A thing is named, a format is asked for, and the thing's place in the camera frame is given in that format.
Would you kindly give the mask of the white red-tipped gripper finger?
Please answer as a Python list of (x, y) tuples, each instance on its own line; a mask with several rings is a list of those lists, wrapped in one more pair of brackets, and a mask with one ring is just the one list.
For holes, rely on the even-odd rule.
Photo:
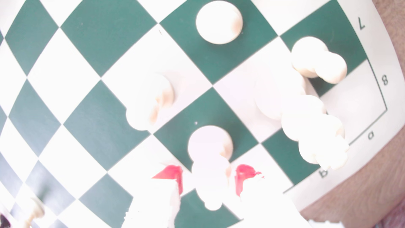
[(274, 186), (271, 178), (252, 166), (237, 166), (235, 184), (249, 228), (311, 227), (291, 199)]
[(182, 167), (159, 166), (156, 174), (140, 182), (122, 228), (174, 228), (183, 190)]

